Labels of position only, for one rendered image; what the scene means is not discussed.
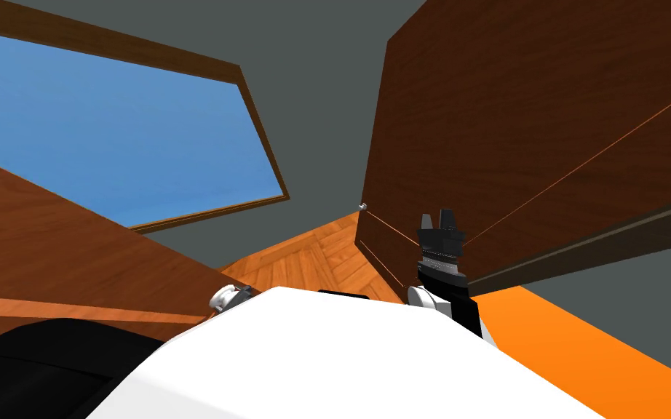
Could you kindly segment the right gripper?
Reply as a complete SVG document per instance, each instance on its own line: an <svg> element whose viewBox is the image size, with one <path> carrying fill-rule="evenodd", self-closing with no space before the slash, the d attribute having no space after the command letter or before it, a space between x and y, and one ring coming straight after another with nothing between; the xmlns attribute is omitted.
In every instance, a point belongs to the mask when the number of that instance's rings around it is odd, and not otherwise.
<svg viewBox="0 0 671 419"><path fill-rule="evenodd" d="M452 209L440 210L439 228L434 228L430 214L423 214L421 229L417 231L418 243L425 252L462 253L465 233L456 229Z"/></svg>

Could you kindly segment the dark brown wooden cupboard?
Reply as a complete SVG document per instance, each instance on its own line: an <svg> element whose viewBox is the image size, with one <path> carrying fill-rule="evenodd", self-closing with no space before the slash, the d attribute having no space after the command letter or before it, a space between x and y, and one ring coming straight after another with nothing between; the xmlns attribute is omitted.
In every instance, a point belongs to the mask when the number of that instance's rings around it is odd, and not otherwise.
<svg viewBox="0 0 671 419"><path fill-rule="evenodd" d="M671 248L671 0L426 0L387 44L357 246L405 298L454 211L472 295Z"/></svg>

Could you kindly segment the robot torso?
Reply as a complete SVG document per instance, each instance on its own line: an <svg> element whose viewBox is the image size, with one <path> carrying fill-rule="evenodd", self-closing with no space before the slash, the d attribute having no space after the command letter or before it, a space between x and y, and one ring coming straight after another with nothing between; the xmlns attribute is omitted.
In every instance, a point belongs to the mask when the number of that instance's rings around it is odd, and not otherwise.
<svg viewBox="0 0 671 419"><path fill-rule="evenodd" d="M430 308L275 287L164 343L87 419L603 419Z"/></svg>

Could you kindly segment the brown wooden cabinet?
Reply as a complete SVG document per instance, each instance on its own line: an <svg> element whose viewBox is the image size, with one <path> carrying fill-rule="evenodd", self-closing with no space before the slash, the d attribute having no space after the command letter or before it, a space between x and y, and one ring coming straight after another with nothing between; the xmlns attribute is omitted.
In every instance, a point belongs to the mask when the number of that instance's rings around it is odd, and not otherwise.
<svg viewBox="0 0 671 419"><path fill-rule="evenodd" d="M0 334L83 318L169 340L233 279L0 169Z"/></svg>

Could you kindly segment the window with brown frame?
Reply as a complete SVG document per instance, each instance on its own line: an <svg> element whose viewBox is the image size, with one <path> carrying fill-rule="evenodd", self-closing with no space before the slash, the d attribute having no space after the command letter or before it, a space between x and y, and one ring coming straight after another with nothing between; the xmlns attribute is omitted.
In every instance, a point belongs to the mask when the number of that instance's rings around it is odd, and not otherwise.
<svg viewBox="0 0 671 419"><path fill-rule="evenodd" d="M290 199L238 65L7 0L0 168L141 234Z"/></svg>

